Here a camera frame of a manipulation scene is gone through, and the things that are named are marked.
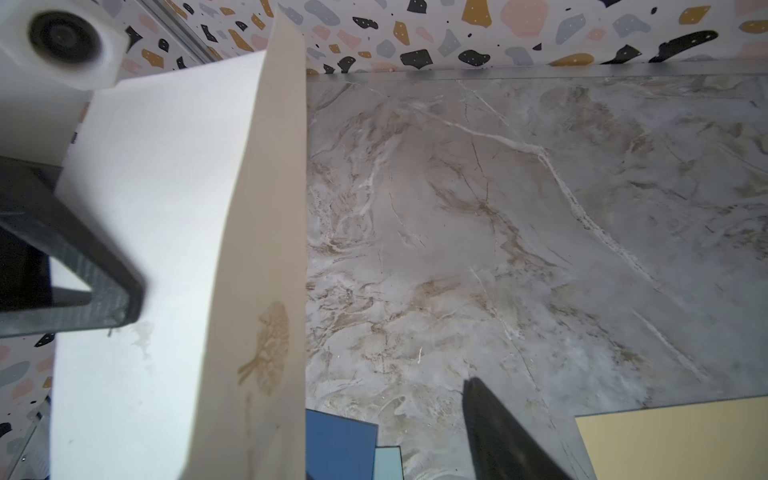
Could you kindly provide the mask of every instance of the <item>backsplash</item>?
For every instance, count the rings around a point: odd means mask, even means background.
[[[217,58],[266,48],[277,10],[307,72],[768,57],[768,0],[166,0]]]
[[[193,67],[197,62],[135,0],[98,0],[130,39],[120,79]]]

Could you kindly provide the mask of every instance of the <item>black speck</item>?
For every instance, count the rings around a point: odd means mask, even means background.
[[[74,133],[74,137],[72,138],[72,143],[74,143],[74,139],[77,137],[78,133]],[[55,333],[46,333],[43,335],[40,340],[35,344],[35,347],[48,345],[50,342],[53,342],[53,339],[56,337]]]
[[[426,13],[427,2],[425,0],[411,0],[406,10],[413,13]]]
[[[410,65],[419,70],[432,64],[432,58],[429,56],[429,52],[426,49],[404,53],[400,55],[400,61],[403,65]]]
[[[354,57],[344,57],[341,60],[339,60],[339,63],[337,63],[337,65],[339,66],[339,68],[341,68],[342,73],[347,73],[349,72],[349,67],[351,67],[353,63],[355,63]]]
[[[352,17],[352,21],[357,24],[360,28],[373,28],[374,30],[379,29],[379,24],[374,22],[373,20],[369,20],[367,18],[360,18],[360,17]]]
[[[131,27],[130,25],[128,26],[128,28],[125,29],[125,33],[128,34],[128,38],[130,39],[130,41],[128,42],[128,49],[125,51],[125,53],[128,53],[128,51],[131,50],[131,47],[136,45],[136,42],[141,40],[144,37],[139,35],[139,33],[135,31],[134,28]]]
[[[479,67],[487,63],[488,60],[491,59],[491,55],[484,55],[474,50],[464,50],[462,53],[458,54],[458,59],[467,65]]]

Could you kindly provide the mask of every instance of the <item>terrazzo wallpaper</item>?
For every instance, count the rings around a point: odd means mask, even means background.
[[[768,57],[768,0],[166,0],[217,58],[266,48],[277,9],[307,73]]]
[[[53,378],[53,335],[0,339],[0,478],[11,473]]]
[[[193,67],[197,62],[135,0],[93,0],[130,39],[120,79]]]

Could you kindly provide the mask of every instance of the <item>gray speck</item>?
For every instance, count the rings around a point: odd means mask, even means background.
[[[638,17],[627,13],[617,18],[614,22],[614,30],[618,33],[619,38],[624,38],[630,33],[636,31],[644,31],[648,33],[650,31],[650,25],[640,20]]]
[[[392,58],[395,54],[395,45],[389,40],[385,40],[376,46],[376,53],[384,58]]]
[[[123,9],[123,0],[104,0],[101,6],[114,18]]]
[[[17,439],[13,439],[5,446],[5,453],[9,455],[13,455],[18,450],[24,446],[24,437],[18,437]]]
[[[29,362],[14,363],[7,369],[0,370],[0,387],[17,382],[29,370]]]
[[[554,43],[563,45],[566,40],[572,37],[574,33],[581,30],[586,24],[587,19],[584,17],[584,14],[566,18],[560,22],[558,33],[554,37]]]
[[[208,15],[211,18],[213,18],[215,15],[219,15],[218,10],[216,10],[215,8],[209,7],[204,3],[198,3],[197,6],[200,7],[200,10],[202,10],[204,14]]]
[[[446,57],[461,47],[462,44],[458,42],[458,38],[453,34],[451,29],[445,30],[445,38],[442,39],[442,45],[437,49],[440,55]]]
[[[304,4],[304,10],[315,15],[320,21],[329,27],[334,27],[341,23],[341,19],[333,10],[326,7],[320,0],[309,0]]]
[[[304,15],[301,15],[299,12],[297,12],[293,8],[291,7],[285,8],[280,3],[278,3],[277,6],[280,7],[280,10],[282,10],[283,13],[286,14],[286,17],[290,18],[290,21],[292,21],[296,25],[301,25],[302,22],[304,22]]]
[[[326,56],[326,54],[322,53],[321,51],[317,51],[314,48],[308,48],[306,50],[306,54],[314,58],[315,60],[320,60],[320,57]]]
[[[531,55],[528,53],[528,50],[523,47],[510,47],[504,50],[504,53],[512,59],[512,62],[515,65],[533,65]]]

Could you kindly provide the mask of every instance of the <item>marble countertop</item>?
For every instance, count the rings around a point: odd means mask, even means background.
[[[575,415],[768,393],[768,79],[310,83],[307,407],[474,478],[481,378]]]

